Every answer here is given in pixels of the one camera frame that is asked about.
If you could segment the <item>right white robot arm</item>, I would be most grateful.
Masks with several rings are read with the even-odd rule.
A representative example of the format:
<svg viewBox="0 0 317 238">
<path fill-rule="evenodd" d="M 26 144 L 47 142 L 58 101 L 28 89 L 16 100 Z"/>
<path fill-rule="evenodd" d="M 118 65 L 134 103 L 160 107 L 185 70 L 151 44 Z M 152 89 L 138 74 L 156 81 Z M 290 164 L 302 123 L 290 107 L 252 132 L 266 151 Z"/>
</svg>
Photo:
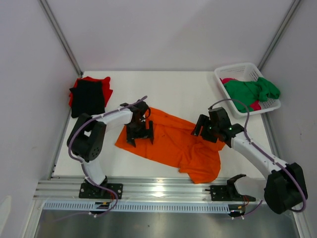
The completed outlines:
<svg viewBox="0 0 317 238">
<path fill-rule="evenodd" d="M 209 114 L 199 115 L 192 131 L 193 136 L 216 143 L 223 142 L 252 163 L 264 177 L 264 181 L 237 175 L 229 180 L 227 196 L 237 200 L 249 195 L 266 202 L 276 214 L 287 210 L 303 212 L 308 193 L 303 169 L 297 163 L 289 164 L 267 152 L 247 132 L 246 125 L 232 124 L 223 107 L 209 108 Z"/>
</svg>

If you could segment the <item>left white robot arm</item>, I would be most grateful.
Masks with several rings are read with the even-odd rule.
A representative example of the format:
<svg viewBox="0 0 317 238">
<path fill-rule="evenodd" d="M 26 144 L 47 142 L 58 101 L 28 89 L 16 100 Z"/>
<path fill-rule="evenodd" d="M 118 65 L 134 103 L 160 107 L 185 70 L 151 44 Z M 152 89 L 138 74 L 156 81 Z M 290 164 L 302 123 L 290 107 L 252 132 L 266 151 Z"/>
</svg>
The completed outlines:
<svg viewBox="0 0 317 238">
<path fill-rule="evenodd" d="M 85 180 L 91 185 L 90 193 L 96 198 L 107 194 L 106 175 L 102 171 L 98 156 L 104 143 L 106 132 L 124 125 L 125 141 L 136 147 L 137 139 L 154 142 L 154 123 L 149 120 L 151 109 L 145 98 L 133 104 L 123 103 L 118 109 L 95 116 L 81 114 L 67 140 L 68 154 L 81 164 Z"/>
</svg>

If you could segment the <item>orange t shirt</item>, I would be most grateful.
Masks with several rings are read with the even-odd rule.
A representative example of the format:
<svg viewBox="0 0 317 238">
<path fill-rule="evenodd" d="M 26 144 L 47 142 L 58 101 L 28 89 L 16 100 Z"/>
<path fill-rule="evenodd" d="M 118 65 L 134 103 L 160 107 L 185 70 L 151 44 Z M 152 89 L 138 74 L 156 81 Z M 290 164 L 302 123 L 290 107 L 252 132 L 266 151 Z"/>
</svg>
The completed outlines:
<svg viewBox="0 0 317 238">
<path fill-rule="evenodd" d="M 178 168 L 187 173 L 195 184 L 214 181 L 220 172 L 219 152 L 225 144 L 212 143 L 192 136 L 195 124 L 151 108 L 149 120 L 154 123 L 154 140 L 137 139 L 136 145 L 126 141 L 127 132 L 121 131 L 115 145 L 143 158 Z"/>
</svg>

